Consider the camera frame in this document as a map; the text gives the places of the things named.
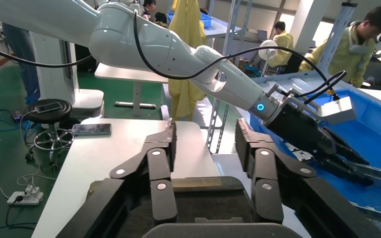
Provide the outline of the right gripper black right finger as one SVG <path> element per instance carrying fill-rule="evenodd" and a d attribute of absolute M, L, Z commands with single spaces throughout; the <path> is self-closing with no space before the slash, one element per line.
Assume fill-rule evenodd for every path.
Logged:
<path fill-rule="evenodd" d="M 313 238 L 381 238 L 381 229 L 315 169 L 283 153 L 244 118 L 236 121 L 235 146 L 252 182 L 253 221 L 282 224 L 287 206 Z"/>

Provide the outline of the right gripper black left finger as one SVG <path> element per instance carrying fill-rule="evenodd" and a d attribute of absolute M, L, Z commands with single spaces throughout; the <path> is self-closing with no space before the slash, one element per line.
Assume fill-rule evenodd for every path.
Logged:
<path fill-rule="evenodd" d="M 139 153 L 110 171 L 58 233 L 59 238 L 119 238 L 133 209 L 151 197 L 154 225 L 175 223 L 178 210 L 171 172 L 176 157 L 177 127 L 146 137 Z"/>

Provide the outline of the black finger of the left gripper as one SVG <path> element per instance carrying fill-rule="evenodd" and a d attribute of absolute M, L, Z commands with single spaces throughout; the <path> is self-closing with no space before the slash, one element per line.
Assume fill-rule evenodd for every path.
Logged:
<path fill-rule="evenodd" d="M 349 161 L 353 161 L 357 164 L 369 165 L 370 162 L 363 158 L 357 151 L 355 151 L 345 140 L 343 140 L 340 136 L 335 134 L 329 127 L 323 128 L 325 131 L 329 133 L 331 138 L 335 141 L 336 152 L 338 155 L 343 156 L 345 159 Z"/>
<path fill-rule="evenodd" d="M 362 186 L 371 186 L 374 184 L 372 179 L 363 173 L 356 171 L 339 155 L 326 156 L 318 159 L 317 162 L 320 168 L 328 171 L 338 178 L 347 179 Z"/>

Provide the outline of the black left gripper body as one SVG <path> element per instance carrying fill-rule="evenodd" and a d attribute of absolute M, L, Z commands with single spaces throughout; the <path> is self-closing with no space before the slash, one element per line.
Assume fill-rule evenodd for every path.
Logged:
<path fill-rule="evenodd" d="M 330 134 L 320 128 L 312 117 L 292 105 L 285 105 L 278 116 L 266 127 L 317 159 L 336 155 L 336 144 Z"/>

